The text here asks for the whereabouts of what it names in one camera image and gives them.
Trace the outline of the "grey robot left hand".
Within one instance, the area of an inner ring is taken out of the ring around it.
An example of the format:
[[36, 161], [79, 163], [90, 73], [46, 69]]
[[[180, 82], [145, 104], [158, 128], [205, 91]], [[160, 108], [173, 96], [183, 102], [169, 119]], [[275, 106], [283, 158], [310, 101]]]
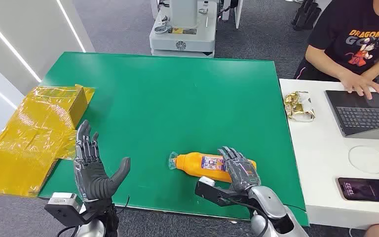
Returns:
[[98, 136], [90, 135], [91, 126], [84, 120], [76, 134], [76, 156], [73, 160], [77, 189], [86, 202], [111, 199], [131, 168], [131, 159], [124, 157], [119, 169], [109, 177], [100, 157]]

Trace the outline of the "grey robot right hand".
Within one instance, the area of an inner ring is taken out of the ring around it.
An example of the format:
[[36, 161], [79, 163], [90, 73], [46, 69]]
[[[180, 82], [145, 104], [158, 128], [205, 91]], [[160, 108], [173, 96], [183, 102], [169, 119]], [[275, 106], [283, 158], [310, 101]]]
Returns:
[[224, 158], [231, 186], [236, 192], [241, 193], [261, 184], [256, 168], [241, 152], [227, 146], [222, 146], [218, 152]]

